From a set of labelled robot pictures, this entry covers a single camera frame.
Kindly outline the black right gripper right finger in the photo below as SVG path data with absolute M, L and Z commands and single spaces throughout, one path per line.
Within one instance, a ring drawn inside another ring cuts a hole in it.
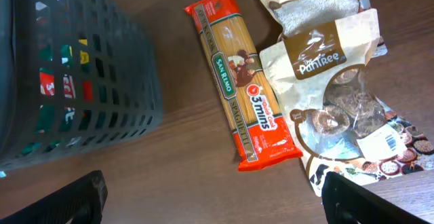
M 321 199 L 329 224 L 428 224 L 335 172 L 326 174 Z

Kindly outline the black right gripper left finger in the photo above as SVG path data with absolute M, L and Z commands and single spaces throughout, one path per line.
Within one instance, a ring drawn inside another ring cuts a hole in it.
M 108 189 L 100 170 L 1 219 L 1 224 L 100 224 Z

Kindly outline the green Nescafe coffee bag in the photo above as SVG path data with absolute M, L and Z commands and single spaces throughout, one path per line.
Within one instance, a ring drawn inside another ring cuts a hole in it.
M 73 48 L 71 45 L 62 45 L 61 49 L 61 61 L 62 64 L 66 67 L 70 67 L 73 63 Z M 48 61 L 53 60 L 51 47 L 47 46 L 42 51 L 40 51 L 40 55 L 43 59 Z M 79 60 L 81 70 L 84 72 L 88 72 L 90 70 L 90 56 L 86 51 L 79 51 Z M 39 80 L 40 80 L 40 92 L 45 96 L 54 96 L 55 95 L 55 79 L 54 72 L 49 69 L 40 68 L 39 69 Z M 65 74 L 63 77 L 63 88 L 64 88 L 64 97 L 75 99 L 77 97 L 75 90 L 75 83 L 73 81 L 73 77 L 71 75 Z M 83 82 L 83 97 L 85 100 L 92 101 L 93 92 L 92 92 L 92 84 L 90 81 Z M 35 127 L 35 133 L 43 134 L 49 132 L 54 119 L 54 111 L 55 108 L 50 105 L 41 105 L 40 113 L 37 121 L 37 125 Z M 72 123 L 75 117 L 75 108 L 73 107 L 65 107 L 64 115 L 62 118 L 62 122 L 60 124 L 59 131 L 60 132 L 68 132 L 72 128 Z M 54 150 L 60 144 L 60 140 L 55 140 L 51 142 L 45 149 L 44 152 L 48 153 Z M 23 156 L 29 155 L 35 152 L 41 143 L 29 143 L 21 152 Z

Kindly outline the grey plastic basket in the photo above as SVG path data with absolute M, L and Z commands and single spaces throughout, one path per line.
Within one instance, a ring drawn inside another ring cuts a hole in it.
M 61 61 L 62 45 L 73 48 L 73 63 Z M 40 55 L 51 47 L 53 60 Z M 80 67 L 79 51 L 90 56 Z M 54 72 L 55 95 L 40 92 L 39 69 Z M 64 97 L 71 75 L 77 97 Z M 93 99 L 83 97 L 83 82 Z M 40 106 L 55 108 L 49 132 L 35 133 Z M 60 132 L 65 107 L 75 108 L 72 128 Z M 1 169 L 10 171 L 110 145 L 154 130 L 163 102 L 151 40 L 112 0 L 1 0 Z M 60 144 L 46 153 L 53 141 Z M 23 156 L 29 143 L 40 142 Z

